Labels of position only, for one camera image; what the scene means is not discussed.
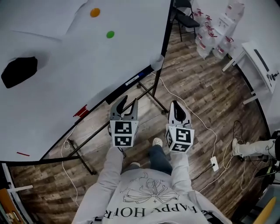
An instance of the wooden floor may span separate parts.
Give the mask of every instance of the wooden floor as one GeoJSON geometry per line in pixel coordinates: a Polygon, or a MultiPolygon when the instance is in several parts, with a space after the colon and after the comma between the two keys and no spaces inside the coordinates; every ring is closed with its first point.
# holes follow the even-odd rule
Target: wooden floor
{"type": "MultiPolygon", "coordinates": [[[[192,186],[198,191],[224,171],[222,159],[226,145],[232,140],[232,128],[235,120],[240,120],[243,124],[245,141],[256,141],[266,132],[257,104],[255,102],[245,106],[242,104],[244,99],[250,97],[250,90],[239,71],[233,67],[226,73],[221,71],[227,61],[228,59],[218,61],[213,55],[203,60],[196,52],[193,35],[183,35],[183,42],[181,42],[177,26],[173,28],[161,77],[169,90],[183,98],[205,124],[216,132],[218,137],[214,155],[217,157],[220,169],[215,173],[212,169],[208,170],[193,181],[192,186]]],[[[153,80],[154,76],[151,74],[144,79],[143,83],[149,87],[153,80]]],[[[142,92],[143,89],[138,89],[136,86],[131,88],[127,92],[128,102],[142,92]]],[[[175,99],[164,89],[161,82],[158,85],[156,96],[165,107],[169,107],[170,102],[175,99]]],[[[94,132],[108,120],[109,110],[109,105],[102,104],[77,126],[71,139],[80,144],[88,134],[94,132]]],[[[211,131],[206,130],[193,114],[191,116],[195,139],[188,156],[190,177],[194,178],[210,165],[215,136],[211,131]]],[[[132,161],[138,161],[144,167],[148,167],[147,152],[153,138],[164,138],[167,116],[161,114],[161,109],[149,95],[139,101],[138,118],[140,126],[136,144],[126,151],[127,158],[124,161],[124,167],[132,161]]],[[[240,126],[237,128],[237,135],[241,136],[240,126]]],[[[48,154],[48,158],[60,157],[63,141],[48,154]]],[[[100,172],[109,145],[110,136],[105,129],[80,152],[89,166],[100,172]]],[[[165,141],[164,150],[168,153],[165,141]]],[[[226,163],[230,155],[231,146],[225,156],[226,163]]],[[[202,191],[202,194],[229,218],[242,196],[259,188],[262,181],[262,179],[254,178],[249,187],[242,191],[240,182],[244,163],[234,157],[230,168],[215,183],[202,191]]],[[[86,190],[96,182],[97,176],[90,175],[79,160],[67,161],[64,166],[77,187],[78,203],[80,203],[86,190]]],[[[248,185],[254,170],[255,166],[251,162],[246,162],[243,188],[248,185]]],[[[33,189],[22,191],[20,195],[26,209],[38,220],[42,223],[71,223],[77,210],[74,202],[76,191],[64,173],[61,163],[14,167],[11,168],[11,172],[17,187],[30,184],[34,186],[33,189]]]]}

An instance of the white wall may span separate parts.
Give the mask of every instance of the white wall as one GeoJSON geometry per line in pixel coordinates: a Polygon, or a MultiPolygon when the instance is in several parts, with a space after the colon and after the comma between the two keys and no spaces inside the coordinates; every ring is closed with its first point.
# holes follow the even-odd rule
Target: white wall
{"type": "MultiPolygon", "coordinates": [[[[244,3],[244,16],[232,36],[235,48],[231,56],[241,50],[241,43],[254,41],[269,69],[280,70],[280,7],[275,0],[244,0],[244,3]]],[[[220,13],[225,12],[227,4],[227,0],[194,0],[192,7],[193,9],[200,8],[215,22],[220,13]]],[[[249,59],[244,58],[238,65],[254,89],[263,83],[249,59]]],[[[259,101],[270,132],[280,129],[280,78],[278,78],[274,94],[260,97],[259,101]]]]}

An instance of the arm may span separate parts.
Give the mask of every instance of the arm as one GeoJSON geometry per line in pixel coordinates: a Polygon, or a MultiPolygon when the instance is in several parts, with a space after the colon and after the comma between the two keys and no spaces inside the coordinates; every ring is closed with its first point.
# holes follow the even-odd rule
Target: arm
{"type": "Polygon", "coordinates": [[[186,153],[171,152],[171,162],[173,171],[171,173],[172,188],[184,195],[192,191],[191,180],[189,178],[189,161],[186,153]]]}
{"type": "Polygon", "coordinates": [[[122,163],[123,154],[116,147],[111,147],[97,182],[85,193],[72,223],[104,216],[109,201],[119,184],[122,163]]]}
{"type": "Polygon", "coordinates": [[[185,195],[188,199],[198,206],[200,210],[212,212],[222,223],[231,222],[201,193],[194,191],[189,178],[189,161],[186,153],[171,152],[173,171],[172,188],[179,194],[185,195]]]}

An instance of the black chair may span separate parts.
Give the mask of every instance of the black chair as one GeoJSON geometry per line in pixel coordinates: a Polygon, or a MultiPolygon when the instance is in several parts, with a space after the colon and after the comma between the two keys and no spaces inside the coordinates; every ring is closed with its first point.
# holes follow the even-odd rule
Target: black chair
{"type": "Polygon", "coordinates": [[[174,19],[178,21],[181,41],[182,41],[182,33],[181,33],[180,24],[182,24],[182,26],[185,26],[187,28],[193,28],[193,32],[187,32],[187,33],[194,33],[194,38],[196,38],[195,28],[199,27],[200,24],[193,19],[193,9],[191,3],[188,0],[176,0],[175,7],[173,8],[173,13],[175,14],[174,19]],[[191,14],[189,16],[185,15],[183,12],[178,10],[178,8],[180,7],[190,8],[191,14]]]}

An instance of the power strip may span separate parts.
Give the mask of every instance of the power strip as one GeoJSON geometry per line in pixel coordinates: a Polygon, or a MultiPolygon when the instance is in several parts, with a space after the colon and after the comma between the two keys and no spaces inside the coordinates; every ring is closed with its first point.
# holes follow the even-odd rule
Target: power strip
{"type": "Polygon", "coordinates": [[[216,172],[216,171],[219,169],[219,165],[218,165],[216,156],[213,156],[213,157],[210,159],[210,162],[211,162],[211,164],[212,164],[213,171],[216,172]]]}

